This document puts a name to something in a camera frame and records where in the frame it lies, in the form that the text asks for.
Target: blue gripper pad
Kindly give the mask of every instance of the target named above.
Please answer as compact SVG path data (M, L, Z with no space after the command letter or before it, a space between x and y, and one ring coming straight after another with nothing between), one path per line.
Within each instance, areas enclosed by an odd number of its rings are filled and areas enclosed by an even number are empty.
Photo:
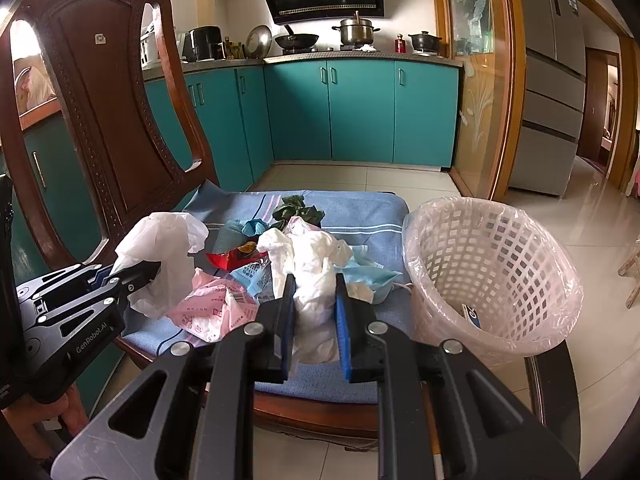
M345 298L341 294L335 295L335 331L338 338L340 352L340 366L345 380L351 379L351 339L345 316Z

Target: kitchen cabinet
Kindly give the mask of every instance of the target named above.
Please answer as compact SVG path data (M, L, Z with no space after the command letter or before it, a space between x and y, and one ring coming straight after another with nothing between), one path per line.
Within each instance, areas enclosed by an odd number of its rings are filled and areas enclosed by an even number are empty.
M396 61L395 164L451 166L458 115L458 70Z
M327 63L332 159L391 162L394 152L394 62Z
M186 77L207 136L220 187L245 191L254 183L238 99L236 70L225 68Z
M183 170L188 170L193 163L191 149L180 126L180 121L178 121L178 116L175 114L166 82L164 79L152 81L145 84L145 89L151 113L156 120L164 143L178 165Z
M51 221L71 254L79 261L87 259L100 243L102 235L80 161L62 114L34 124L24 135L31 169L40 184ZM4 155L0 173L6 173ZM12 258L16 283L47 274L14 193Z
M236 73L249 162L254 182L258 182L273 163L264 70L261 66L247 67L238 68Z
M276 160L331 160L327 63L267 65L264 78Z

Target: striped cloth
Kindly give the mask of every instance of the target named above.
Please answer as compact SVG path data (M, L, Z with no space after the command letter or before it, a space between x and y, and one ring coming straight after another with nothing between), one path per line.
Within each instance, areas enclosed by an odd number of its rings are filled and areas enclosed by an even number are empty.
M196 266L209 274L226 274L212 267L204 255L211 251L220 228L227 220L233 219L260 218L265 222L273 222L273 210L283 196L292 194L301 194L307 205L324 210L326 215L322 220L322 229L349 245L368 246L369 258L387 269L402 272L404 282L409 282L402 262L402 221L408 209L400 197L382 192L299 190L233 193L206 182L184 209L209 228L205 248L195 256ZM374 308L379 319L400 328L409 336L413 335L410 297L406 290L393 290L383 303ZM160 355L177 341L188 341L194 346L204 344L195 336L178 329L166 317L152 320L129 308L125 319L125 339L154 355ZM274 394L329 402L373 404L377 399L375 384L345 382L339 362L299 365L295 377L285 384L257 383L255 387Z

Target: tile floor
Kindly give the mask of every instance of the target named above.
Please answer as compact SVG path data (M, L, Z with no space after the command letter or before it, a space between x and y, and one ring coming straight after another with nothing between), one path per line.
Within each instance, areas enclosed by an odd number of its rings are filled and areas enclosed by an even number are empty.
M384 190L415 210L438 196L459 196L445 173L291 164L275 166L254 190ZM510 190L506 201L545 225L566 247L584 285L584 303L568 339L580 400L585 474L618 434L640 396L640 304L627 310L633 269L620 278L618 267L640 234L640 202L626 198L591 166L576 158L563 199ZM113 397L137 369L123 360L105 400ZM499 370L498 377L530 406L524 361ZM340 446L257 430L256 479L328 480L375 478L377 453L347 452Z

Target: refrigerator door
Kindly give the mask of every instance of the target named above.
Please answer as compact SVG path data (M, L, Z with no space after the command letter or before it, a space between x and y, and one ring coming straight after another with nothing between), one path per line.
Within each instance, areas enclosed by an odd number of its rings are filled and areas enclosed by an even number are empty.
M551 59L556 58L551 0L521 0L527 48Z
M522 127L510 187L562 196L578 145Z
M584 109L584 81L556 63L527 55L527 90L551 97L579 112Z
M582 128L582 113L527 90L522 119L550 128L560 134L577 139Z
M556 61L585 75L584 33L577 0L551 0L556 35Z

